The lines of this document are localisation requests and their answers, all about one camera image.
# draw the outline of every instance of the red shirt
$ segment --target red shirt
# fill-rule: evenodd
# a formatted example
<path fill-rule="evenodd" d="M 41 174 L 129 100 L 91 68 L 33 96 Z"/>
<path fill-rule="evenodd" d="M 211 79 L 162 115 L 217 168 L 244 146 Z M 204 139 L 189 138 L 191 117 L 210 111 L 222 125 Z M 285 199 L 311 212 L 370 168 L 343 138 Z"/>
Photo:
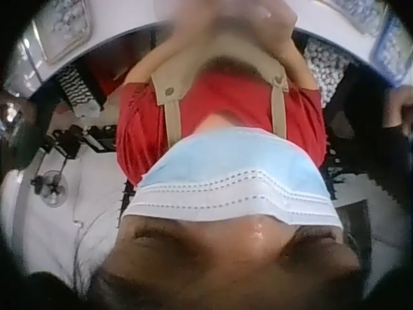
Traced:
<path fill-rule="evenodd" d="M 271 86 L 263 81 L 221 72 L 205 72 L 181 100 L 182 137 L 187 137 L 209 115 L 229 112 L 245 127 L 272 132 Z M 167 151 L 163 107 L 157 106 L 153 84 L 127 84 L 120 95 L 117 160 L 129 181 L 141 176 Z M 327 137 L 318 90 L 297 89 L 285 94 L 287 139 L 304 149 L 319 167 Z"/>

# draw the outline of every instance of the surgical mask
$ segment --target surgical mask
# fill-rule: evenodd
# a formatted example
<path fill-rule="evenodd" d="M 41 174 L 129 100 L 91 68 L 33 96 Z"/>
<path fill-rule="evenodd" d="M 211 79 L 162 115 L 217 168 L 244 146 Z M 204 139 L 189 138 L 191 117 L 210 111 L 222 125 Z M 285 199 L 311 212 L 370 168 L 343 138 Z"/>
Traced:
<path fill-rule="evenodd" d="M 172 147 L 143 176 L 123 216 L 214 222 L 257 214 L 342 228 L 304 150 L 261 129 L 234 127 Z"/>

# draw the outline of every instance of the fan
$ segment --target fan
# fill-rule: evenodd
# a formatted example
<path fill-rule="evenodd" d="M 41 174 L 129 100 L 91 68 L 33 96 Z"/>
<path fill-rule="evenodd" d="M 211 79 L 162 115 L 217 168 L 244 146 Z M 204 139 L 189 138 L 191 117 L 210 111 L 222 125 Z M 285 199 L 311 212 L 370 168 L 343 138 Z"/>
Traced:
<path fill-rule="evenodd" d="M 32 180 L 34 192 L 51 208 L 58 208 L 68 196 L 68 184 L 61 171 L 51 170 Z"/>

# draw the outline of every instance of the hand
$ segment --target hand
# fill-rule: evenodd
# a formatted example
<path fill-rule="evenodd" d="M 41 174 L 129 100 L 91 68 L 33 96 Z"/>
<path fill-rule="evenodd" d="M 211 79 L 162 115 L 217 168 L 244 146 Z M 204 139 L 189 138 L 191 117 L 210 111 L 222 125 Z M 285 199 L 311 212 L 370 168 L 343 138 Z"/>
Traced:
<path fill-rule="evenodd" d="M 173 38 L 181 43 L 208 34 L 222 7 L 222 0 L 180 0 Z"/>
<path fill-rule="evenodd" d="M 413 126 L 413 87 L 401 86 L 388 93 L 383 115 L 383 127 L 402 126 L 404 134 L 409 134 Z"/>
<path fill-rule="evenodd" d="M 288 53 L 294 46 L 292 32 L 297 14 L 284 0 L 247 0 L 245 13 L 265 48 L 276 57 Z"/>

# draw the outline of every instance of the blue surgical mask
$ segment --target blue surgical mask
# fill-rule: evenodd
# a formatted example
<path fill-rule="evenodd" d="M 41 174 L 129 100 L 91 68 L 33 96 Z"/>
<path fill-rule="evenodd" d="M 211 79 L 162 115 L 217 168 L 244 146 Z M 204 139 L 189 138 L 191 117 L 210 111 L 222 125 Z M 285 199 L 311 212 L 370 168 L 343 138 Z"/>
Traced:
<path fill-rule="evenodd" d="M 123 216 L 213 222 L 257 214 L 342 228 L 304 150 L 261 129 L 234 127 L 172 147 L 143 176 Z"/>

